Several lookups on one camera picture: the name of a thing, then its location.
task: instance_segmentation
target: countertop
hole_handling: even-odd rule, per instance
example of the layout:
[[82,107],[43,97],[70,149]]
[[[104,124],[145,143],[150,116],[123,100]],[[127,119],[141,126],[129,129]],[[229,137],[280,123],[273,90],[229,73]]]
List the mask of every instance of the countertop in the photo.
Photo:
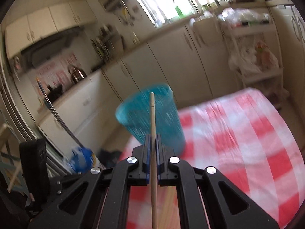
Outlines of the countertop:
[[[267,1],[265,3],[260,3],[260,2],[249,2],[249,3],[236,3],[236,4],[228,4],[228,6],[221,6],[221,7],[214,7],[211,10],[211,12],[214,12],[216,14],[219,14],[223,11],[223,9],[227,8],[227,7],[232,7],[232,8],[238,8],[238,7],[242,7],[242,8],[258,8],[258,7],[269,7],[269,6],[277,6],[277,5],[293,5],[293,3],[291,2],[291,0],[271,0],[271,1]],[[164,35],[176,28],[181,27],[182,25],[186,24],[187,22],[189,22],[191,19],[195,19],[198,18],[200,16],[202,16],[203,14],[193,14],[190,16],[187,16],[183,19],[180,19],[176,22],[173,23],[169,23],[166,24],[164,26],[162,26],[161,28],[158,28],[154,33],[150,34],[149,36],[147,36],[147,38],[143,39],[140,43],[138,43],[137,45],[134,45],[133,47],[127,49],[126,51],[124,51],[123,53],[119,54],[118,56],[116,56],[114,59],[112,59],[110,62],[106,63],[105,65],[103,65],[103,67],[100,70],[97,70],[93,73],[91,73],[90,75],[88,75],[87,78],[85,78],[84,80],[82,80],[81,82],[75,84],[72,88],[70,88],[67,92],[65,92],[61,97],[59,97],[54,103],[53,106],[56,108],[58,107],[67,97],[69,97],[71,94],[73,94],[74,92],[76,92],[80,87],[88,84],[88,82],[92,82],[92,78],[95,77],[96,75],[101,75],[103,74],[103,72],[107,69],[107,67],[111,66],[112,64],[114,64],[116,61],[118,61],[119,59],[121,59],[123,56],[127,56],[128,54],[132,53],[134,50],[136,50],[137,48],[143,46],[144,44],[146,44],[149,41],[152,41],[156,38],[158,38],[161,35]],[[38,113],[40,114],[38,120],[36,121],[36,124],[40,124],[48,114],[50,114],[50,111],[44,106],[41,107],[38,110]]]

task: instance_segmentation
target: dish soap bottle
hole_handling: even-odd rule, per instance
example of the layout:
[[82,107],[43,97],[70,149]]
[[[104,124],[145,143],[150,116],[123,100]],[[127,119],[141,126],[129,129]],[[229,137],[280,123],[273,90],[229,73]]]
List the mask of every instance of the dish soap bottle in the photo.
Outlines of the dish soap bottle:
[[179,16],[180,18],[184,17],[184,14],[181,12],[181,10],[179,9],[178,5],[175,4],[175,1],[174,1],[174,0],[173,0],[173,4],[175,5],[175,10],[176,10],[178,16]]

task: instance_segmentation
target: floor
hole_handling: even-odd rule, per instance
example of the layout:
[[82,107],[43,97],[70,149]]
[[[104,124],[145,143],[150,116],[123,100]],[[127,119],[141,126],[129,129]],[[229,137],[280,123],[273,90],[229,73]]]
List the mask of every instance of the floor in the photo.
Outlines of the floor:
[[[279,113],[294,136],[300,151],[304,150],[303,157],[305,158],[305,127],[298,116],[298,113],[289,100],[284,101],[283,107]],[[123,151],[130,136],[131,134],[123,126],[120,126],[114,132],[113,137],[105,143],[103,148],[107,151]]]

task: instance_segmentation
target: metal kettle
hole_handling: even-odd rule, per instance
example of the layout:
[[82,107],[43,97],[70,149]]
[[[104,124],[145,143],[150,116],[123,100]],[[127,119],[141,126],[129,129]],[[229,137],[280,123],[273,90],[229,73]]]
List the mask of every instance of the metal kettle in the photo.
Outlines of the metal kettle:
[[86,73],[82,69],[77,68],[74,65],[69,65],[68,71],[71,74],[71,81],[74,84],[77,84],[79,81],[87,77]]

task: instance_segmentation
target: black fabric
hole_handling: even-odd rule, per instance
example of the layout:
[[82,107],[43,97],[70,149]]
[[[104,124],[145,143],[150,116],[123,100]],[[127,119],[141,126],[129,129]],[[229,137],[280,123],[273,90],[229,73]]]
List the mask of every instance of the black fabric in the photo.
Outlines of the black fabric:
[[19,192],[9,193],[0,188],[0,228],[26,229],[29,216],[25,211],[26,197]]

